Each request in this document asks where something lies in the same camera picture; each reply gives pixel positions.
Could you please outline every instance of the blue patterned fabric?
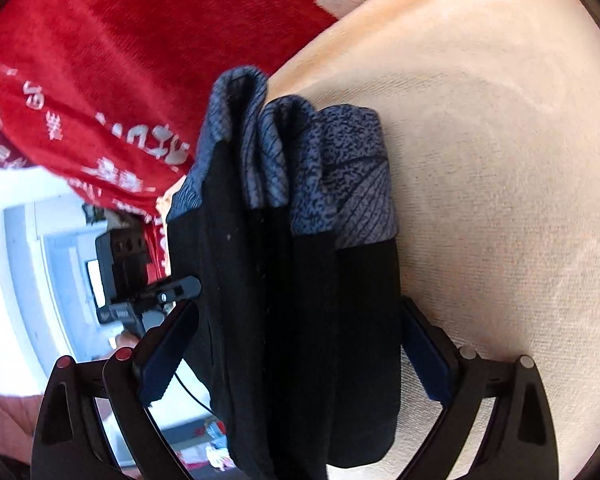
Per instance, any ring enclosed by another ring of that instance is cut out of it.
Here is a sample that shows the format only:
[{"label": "blue patterned fabric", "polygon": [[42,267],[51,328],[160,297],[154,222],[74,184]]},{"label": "blue patterned fabric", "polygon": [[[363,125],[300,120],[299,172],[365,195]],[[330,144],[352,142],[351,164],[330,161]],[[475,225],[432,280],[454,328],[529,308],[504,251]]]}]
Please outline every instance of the blue patterned fabric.
[{"label": "blue patterned fabric", "polygon": [[202,183],[216,143],[238,146],[249,209],[289,208],[293,235],[334,231],[336,248],[389,240],[398,232],[382,128],[369,108],[316,111],[300,96],[263,108],[267,83],[254,67],[215,82],[196,162],[174,195],[168,221],[202,204]]}]

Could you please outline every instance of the black and blue garment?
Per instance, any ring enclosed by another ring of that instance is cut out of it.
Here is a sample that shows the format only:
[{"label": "black and blue garment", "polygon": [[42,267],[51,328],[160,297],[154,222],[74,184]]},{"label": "black and blue garment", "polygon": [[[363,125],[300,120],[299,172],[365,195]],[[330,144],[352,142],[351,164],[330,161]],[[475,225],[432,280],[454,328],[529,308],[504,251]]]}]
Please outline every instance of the black and blue garment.
[{"label": "black and blue garment", "polygon": [[400,407],[400,283],[378,115],[299,96],[265,105],[252,67],[211,92],[168,217],[196,275],[186,361],[253,479],[323,479],[380,460]]}]

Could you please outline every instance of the red blanket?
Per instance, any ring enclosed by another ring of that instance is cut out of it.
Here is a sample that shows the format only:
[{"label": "red blanket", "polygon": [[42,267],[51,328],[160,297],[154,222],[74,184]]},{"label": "red blanket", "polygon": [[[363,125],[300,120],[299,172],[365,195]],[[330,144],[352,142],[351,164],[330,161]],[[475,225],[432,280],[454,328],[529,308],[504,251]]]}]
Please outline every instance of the red blanket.
[{"label": "red blanket", "polygon": [[10,0],[2,132],[88,202],[145,216],[158,262],[155,200],[192,165],[215,78],[274,72],[362,1]]}]

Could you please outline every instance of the black cable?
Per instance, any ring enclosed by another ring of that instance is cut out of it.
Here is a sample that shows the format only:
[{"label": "black cable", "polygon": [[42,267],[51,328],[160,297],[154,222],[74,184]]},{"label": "black cable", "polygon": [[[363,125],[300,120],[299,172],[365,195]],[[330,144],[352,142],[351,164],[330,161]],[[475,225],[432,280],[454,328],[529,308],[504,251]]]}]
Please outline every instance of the black cable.
[{"label": "black cable", "polygon": [[202,402],[200,402],[198,400],[198,398],[192,394],[189,389],[184,385],[184,383],[182,382],[182,379],[178,377],[178,374],[174,374],[173,375],[176,380],[180,383],[180,386],[182,386],[184,388],[184,391],[186,391],[189,394],[189,397],[191,397],[193,400],[195,400],[200,406],[202,406],[205,410],[207,410],[209,413],[211,413],[211,415],[215,416],[216,418],[218,417],[214,412],[211,411],[211,408],[205,406]]}]

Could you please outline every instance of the beige blanket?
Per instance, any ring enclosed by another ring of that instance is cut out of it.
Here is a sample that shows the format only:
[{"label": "beige blanket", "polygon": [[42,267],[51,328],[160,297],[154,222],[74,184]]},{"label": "beige blanket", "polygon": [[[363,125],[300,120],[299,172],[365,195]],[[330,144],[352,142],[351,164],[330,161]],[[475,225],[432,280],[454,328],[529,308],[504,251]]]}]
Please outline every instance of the beige blanket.
[{"label": "beige blanket", "polygon": [[[405,293],[457,343],[536,359],[574,478],[600,442],[600,32],[579,1],[369,0],[270,88],[380,113]],[[438,412],[405,364],[394,448],[332,476],[395,477]]]}]

